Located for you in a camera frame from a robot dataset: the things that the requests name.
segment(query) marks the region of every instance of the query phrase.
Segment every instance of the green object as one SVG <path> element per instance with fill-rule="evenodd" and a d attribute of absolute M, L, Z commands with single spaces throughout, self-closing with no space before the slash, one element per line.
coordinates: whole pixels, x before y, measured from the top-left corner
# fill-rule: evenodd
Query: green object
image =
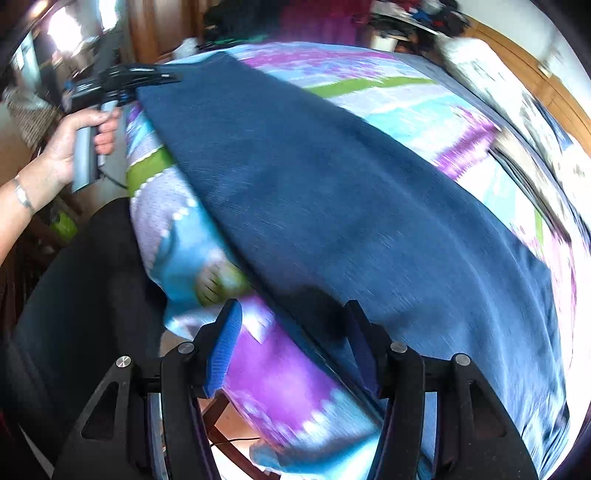
<path fill-rule="evenodd" d="M 175 162 L 166 147 L 161 147 L 145 160 L 132 165 L 127 172 L 127 190 L 129 195 L 134 196 L 135 192 L 149 178 L 172 167 L 174 164 Z"/>
<path fill-rule="evenodd" d="M 332 98 L 347 93 L 358 92 L 371 87 L 390 88 L 400 85 L 410 85 L 417 83 L 436 84 L 434 80 L 414 78 L 414 77 L 383 77 L 378 79 L 347 79 L 330 85 L 320 85 L 318 87 L 307 88 L 309 92 L 315 93 L 322 98 Z"/>
<path fill-rule="evenodd" d="M 63 210 L 55 212 L 52 218 L 53 222 L 50 228 L 66 242 L 70 242 L 78 233 L 76 223 Z"/>
<path fill-rule="evenodd" d="M 540 212 L 536 209 L 534 212 L 535 218 L 535 236 L 540 242 L 540 245 L 544 245 L 544 219 L 542 218 Z"/>

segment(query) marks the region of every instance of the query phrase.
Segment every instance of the hand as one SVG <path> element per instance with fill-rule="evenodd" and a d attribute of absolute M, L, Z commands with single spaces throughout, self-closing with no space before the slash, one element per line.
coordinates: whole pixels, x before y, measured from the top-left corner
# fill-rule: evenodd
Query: hand
<path fill-rule="evenodd" d="M 113 153 L 115 149 L 115 132 L 117 130 L 121 110 L 115 108 L 111 112 L 85 109 L 65 117 L 45 150 L 44 161 L 51 167 L 54 178 L 65 186 L 72 181 L 74 175 L 74 139 L 76 131 L 84 127 L 99 126 L 95 136 L 96 152 L 102 155 Z"/>

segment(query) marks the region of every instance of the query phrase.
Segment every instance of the red garment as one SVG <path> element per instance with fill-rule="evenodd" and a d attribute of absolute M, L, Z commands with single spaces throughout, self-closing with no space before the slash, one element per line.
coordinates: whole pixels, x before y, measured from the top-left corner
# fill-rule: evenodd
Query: red garment
<path fill-rule="evenodd" d="M 355 45 L 371 0 L 292 0 L 281 14 L 281 41 Z"/>

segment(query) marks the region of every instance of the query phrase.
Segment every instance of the white fabric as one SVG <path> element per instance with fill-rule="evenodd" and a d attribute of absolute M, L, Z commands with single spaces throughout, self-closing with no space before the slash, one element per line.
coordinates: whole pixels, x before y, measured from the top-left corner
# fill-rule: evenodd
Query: white fabric
<path fill-rule="evenodd" d="M 591 227 L 591 161 L 578 142 L 561 152 L 533 95 L 484 41 L 437 37 L 436 42 L 450 75 L 493 107 L 536 149 Z"/>

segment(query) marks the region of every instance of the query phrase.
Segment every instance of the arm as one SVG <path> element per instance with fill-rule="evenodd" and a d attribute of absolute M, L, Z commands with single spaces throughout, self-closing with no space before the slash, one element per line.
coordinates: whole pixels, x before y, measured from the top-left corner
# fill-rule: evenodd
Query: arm
<path fill-rule="evenodd" d="M 114 149 L 119 109 L 111 113 L 82 110 L 65 117 L 49 144 L 35 160 L 23 168 L 18 182 L 26 192 L 32 209 L 25 207 L 16 194 L 17 182 L 11 180 L 0 187 L 0 263 L 27 227 L 33 216 L 72 181 L 73 150 L 79 128 L 100 125 L 95 137 L 96 151 L 110 154 Z"/>

